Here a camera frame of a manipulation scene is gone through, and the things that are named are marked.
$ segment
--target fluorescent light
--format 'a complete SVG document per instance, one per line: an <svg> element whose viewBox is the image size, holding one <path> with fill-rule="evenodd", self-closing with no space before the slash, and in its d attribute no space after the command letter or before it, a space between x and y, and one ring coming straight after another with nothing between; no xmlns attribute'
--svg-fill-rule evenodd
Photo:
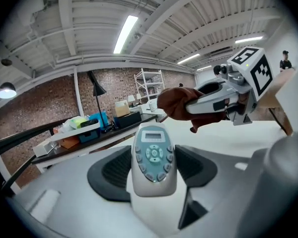
<svg viewBox="0 0 298 238"><path fill-rule="evenodd" d="M191 57L189 57L189 58L187 58L187 59L185 59L185 60L182 60L182 61L178 62L178 64L181 64L181 63L183 63L183 62L185 62L185 61L187 61L187 60L190 60L190 59L192 59L192 58L198 57L199 55L200 55L200 54L195 54L194 56L191 56Z"/></svg>
<svg viewBox="0 0 298 238"><path fill-rule="evenodd" d="M203 67L201 69L197 69L197 70L202 70L202 69L206 69L206 68L210 68L210 67L212 67L212 65L209 65L209 66Z"/></svg>
<svg viewBox="0 0 298 238"><path fill-rule="evenodd" d="M125 41L137 20L138 20L138 17L130 16L130 15L128 16L128 18L126 19L126 22L123 26L123 29L121 29L120 35L118 37L118 40L117 40L117 43L115 46L115 50L114 50L114 54L120 54L120 52L125 44Z"/></svg>
<svg viewBox="0 0 298 238"><path fill-rule="evenodd" d="M235 41L235 43L249 42L249 41L256 41L256 40L261 40L262 38L263 38L263 36L260 36L260 37L254 37L254 38L248 38L248 39L243 39L243 40Z"/></svg>

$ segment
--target blue box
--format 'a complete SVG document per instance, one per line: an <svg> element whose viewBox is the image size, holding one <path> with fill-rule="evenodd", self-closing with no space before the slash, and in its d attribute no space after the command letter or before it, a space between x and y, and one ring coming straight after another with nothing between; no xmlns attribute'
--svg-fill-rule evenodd
<svg viewBox="0 0 298 238"><path fill-rule="evenodd" d="M109 122L108 122L108 119L107 119L106 111L103 111L101 113L101 116L104 119L105 126L108 126ZM92 119L97 119L99 121L100 128L104 129L103 121L101 120L99 113L95 113L93 115L90 115L89 120L92 120Z"/></svg>
<svg viewBox="0 0 298 238"><path fill-rule="evenodd" d="M97 133L97 129L96 130L91 130L91 131L87 131L83 134L78 135L78 138L79 138L80 142L83 144L83 143L88 142L90 140L99 138L99 133Z"/></svg>

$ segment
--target white table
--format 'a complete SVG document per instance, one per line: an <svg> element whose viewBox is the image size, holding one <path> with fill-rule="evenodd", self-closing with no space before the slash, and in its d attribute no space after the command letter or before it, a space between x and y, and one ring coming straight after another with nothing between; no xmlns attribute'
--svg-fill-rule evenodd
<svg viewBox="0 0 298 238"><path fill-rule="evenodd" d="M148 120L146 120L147 122L148 121L155 122L155 120L156 120L156 117L153 117L153 118L151 118L151 116L147 116L147 117L149 117L149 118L146 118L146 119L148 119ZM41 173L43 173L43 172L46 171L46 168L48 166L50 166L50 165L54 165L54 164L57 164L59 162L65 161L65 160L69 160L69 159L72 159L72 158L75 158L75 157L86 155L86 154L90 153L91 151L94 151L96 149L99 149L99 148L101 148L103 146L106 146L106 145L108 145L110 143L113 143L113 142L115 142L115 141L117 141L119 139L122 139L122 138L124 138L124 137L126 137L126 136L128 136L128 135L130 135L132 133L135 133L138 130L138 127L139 126L136 126L134 128L128 129L128 130L126 130L124 132L117 133L115 136L109 137L106 140L102 140L100 142L97 142L95 144L92 144L92 145L90 145L88 147L85 147L85 148L83 148L81 150L74 151L72 153L68 153L68 154L62 155L61 150L55 149L54 151L56 151L56 153L57 153L57 155L59 155L59 157L53 158L53 159L49 159L49 160L44 160L44 161L42 161L40 163L34 163L34 164L36 165L36 167L38 168L38 170Z"/></svg>
<svg viewBox="0 0 298 238"><path fill-rule="evenodd" d="M190 131L190 121L176 121L167 118L166 126L173 144L188 145L221 154L250 158L254 151L269 148L278 139L285 137L275 121L254 121L252 124L233 126L231 121L223 120L199 128L196 134ZM114 147L132 145L134 137ZM133 190L131 172L128 174L127 191L131 195L136 214L157 235L165 237L178 232L178 223L186 196L186 184L179 171L177 190L167 197L138 197Z"/></svg>
<svg viewBox="0 0 298 238"><path fill-rule="evenodd" d="M161 121L167 114L163 111L163 109L155 109L154 111L148 110L149 105L148 104L142 104L141 105L142 111L144 114L150 114L150 115L158 115L157 122Z"/></svg>

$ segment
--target air vent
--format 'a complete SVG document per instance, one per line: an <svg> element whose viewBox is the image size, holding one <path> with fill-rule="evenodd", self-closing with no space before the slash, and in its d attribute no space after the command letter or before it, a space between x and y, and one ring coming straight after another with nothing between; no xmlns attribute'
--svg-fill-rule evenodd
<svg viewBox="0 0 298 238"><path fill-rule="evenodd" d="M215 53L218 53L218 52L221 52L221 51L227 51L229 49L232 49L232 47L228 46L228 47L225 47L225 48L222 48L222 49L219 49L219 50L214 50L210 54L212 55L212 54L215 54Z"/></svg>
<svg viewBox="0 0 298 238"><path fill-rule="evenodd" d="M226 56L230 56L230 55L233 55L233 49L232 48L213 53L213 54L211 54L210 58L211 59L218 59L218 58L222 58L222 57L226 57Z"/></svg>

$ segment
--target table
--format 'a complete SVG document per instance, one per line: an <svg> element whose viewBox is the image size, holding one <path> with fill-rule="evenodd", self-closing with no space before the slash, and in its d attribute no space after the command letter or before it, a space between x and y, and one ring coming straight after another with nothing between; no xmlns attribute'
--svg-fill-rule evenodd
<svg viewBox="0 0 298 238"><path fill-rule="evenodd" d="M134 123L123 129L113 130L106 134L101 134L100 137L97 139L88 141L83 144L75 145L70 149L66 149L64 147L54 149L47 155L35 158L32 161L32 164L36 165L39 171L43 173L46 170L46 167L50 165L54 165L64 160L88 154L93 150L106 146L136 132L142 122L155 121L157 119L157 115L142 114L141 118L142 120L140 122Z"/></svg>
<svg viewBox="0 0 298 238"><path fill-rule="evenodd" d="M155 109L155 111L150 111L148 104L142 104L141 108L142 108L143 114L158 115L157 122L160 122L167 115L163 109Z"/></svg>
<svg viewBox="0 0 298 238"><path fill-rule="evenodd" d="M231 121L222 120L200 127L196 134L190 131L190 121L167 118L163 124L173 144L248 158L254 151L270 148L274 142L286 136L275 121L254 121L252 124L233 126ZM114 147L132 145L133 142L134 137ZM186 189L178 171L177 189L174 194L167 197L144 198L135 194L131 172L127 178L127 191L130 193L134 211L160 237L178 231Z"/></svg>

